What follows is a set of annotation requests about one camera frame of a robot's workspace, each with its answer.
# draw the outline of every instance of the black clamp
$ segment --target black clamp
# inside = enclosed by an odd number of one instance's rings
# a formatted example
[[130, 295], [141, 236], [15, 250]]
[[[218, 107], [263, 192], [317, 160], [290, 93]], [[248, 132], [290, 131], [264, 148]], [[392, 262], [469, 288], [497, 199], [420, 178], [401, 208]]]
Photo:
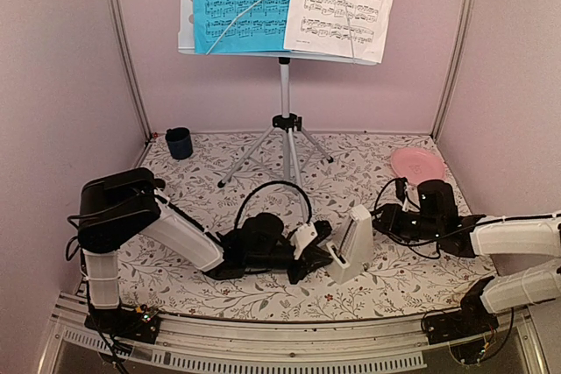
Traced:
[[286, 133], [288, 133], [288, 129], [302, 131], [302, 118], [293, 113], [290, 113], [288, 117], [278, 115], [273, 117], [273, 127], [283, 129]]

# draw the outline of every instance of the tripod leg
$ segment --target tripod leg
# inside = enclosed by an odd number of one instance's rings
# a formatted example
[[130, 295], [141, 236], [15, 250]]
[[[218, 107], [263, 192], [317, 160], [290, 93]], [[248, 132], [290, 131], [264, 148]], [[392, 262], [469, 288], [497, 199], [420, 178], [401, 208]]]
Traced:
[[312, 135], [310, 135], [306, 129], [304, 129], [303, 127], [300, 130], [302, 132], [302, 135], [304, 135], [306, 137], [307, 140], [309, 140], [309, 142], [316, 147], [316, 149], [323, 155], [323, 157], [325, 159], [327, 159], [327, 161], [329, 163], [333, 162], [333, 157], [331, 157], [331, 155], [329, 155], [329, 153], [327, 153], [322, 146], [319, 144], [319, 142], [317, 142], [314, 137]]
[[285, 131], [282, 132], [282, 172], [284, 180], [290, 181], [290, 143]]
[[265, 131], [265, 133], [263, 133], [259, 137], [259, 139], [257, 139], [255, 142], [253, 142], [253, 145], [245, 152], [245, 154], [242, 156], [242, 158], [238, 159], [238, 162], [236, 162], [236, 164], [234, 164], [232, 166], [232, 168], [225, 175], [225, 177], [218, 182], [218, 187], [220, 187], [220, 188], [224, 187], [226, 185], [226, 183], [231, 180], [232, 175], [234, 175], [234, 173], [242, 167], [244, 162], [255, 152], [255, 150], [257, 148], [259, 148], [259, 146], [263, 143], [263, 141], [266, 139], [266, 137], [271, 134], [271, 132], [273, 130], [274, 130], [273, 126], [269, 127]]
[[[292, 164], [295, 168], [295, 179], [296, 184], [299, 187], [302, 187], [302, 176], [300, 174], [300, 165], [298, 164], [298, 154], [296, 153], [296, 143], [295, 143], [295, 133], [292, 129], [288, 129], [288, 142], [290, 144], [290, 156], [292, 157]], [[300, 198], [300, 208], [302, 209], [302, 217], [304, 220], [308, 216], [308, 208], [306, 208], [306, 203], [304, 203], [304, 199]]]

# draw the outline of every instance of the white sheet music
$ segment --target white sheet music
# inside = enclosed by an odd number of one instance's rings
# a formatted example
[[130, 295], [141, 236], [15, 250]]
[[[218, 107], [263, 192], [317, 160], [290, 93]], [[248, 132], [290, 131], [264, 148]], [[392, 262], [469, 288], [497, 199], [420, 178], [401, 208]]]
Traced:
[[382, 61], [393, 0], [290, 0], [284, 48]]

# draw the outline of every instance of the vent grille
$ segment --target vent grille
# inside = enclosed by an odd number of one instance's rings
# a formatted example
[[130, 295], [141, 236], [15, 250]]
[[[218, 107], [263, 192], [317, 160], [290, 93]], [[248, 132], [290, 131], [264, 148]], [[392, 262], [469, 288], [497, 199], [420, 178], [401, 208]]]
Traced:
[[[110, 353], [105, 343], [94, 332], [66, 328], [64, 338], [67, 342], [84, 348]], [[122, 352], [117, 354], [125, 359], [128, 357], [132, 361], [137, 361], [137, 358]], [[173, 351], [152, 350], [152, 358], [139, 359], [137, 362], [192, 374], [389, 374], [426, 367], [421, 352], [340, 363], [243, 363], [187, 356]]]

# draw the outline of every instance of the tripod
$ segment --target tripod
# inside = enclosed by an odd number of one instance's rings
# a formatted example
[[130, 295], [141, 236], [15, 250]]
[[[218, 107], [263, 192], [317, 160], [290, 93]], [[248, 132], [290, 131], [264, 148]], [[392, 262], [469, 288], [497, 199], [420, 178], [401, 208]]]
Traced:
[[281, 111], [282, 114], [273, 117], [273, 123], [244, 153], [244, 155], [232, 166], [230, 171], [218, 182], [218, 187], [222, 188], [229, 182], [236, 171], [252, 156], [252, 154], [259, 148], [265, 139], [273, 132], [274, 129], [283, 130], [282, 133], [282, 171], [283, 179], [291, 181], [292, 174], [290, 171], [290, 162], [292, 160], [292, 167], [294, 168], [295, 183], [302, 187], [302, 175], [298, 161], [298, 154], [296, 152], [295, 144], [295, 131], [299, 131], [304, 137], [323, 155], [328, 162], [333, 162], [333, 158], [327, 153], [322, 146], [315, 140], [303, 127], [302, 118], [290, 112], [290, 88], [289, 88], [289, 73], [288, 68], [290, 59], [280, 57], [280, 98], [281, 98]]

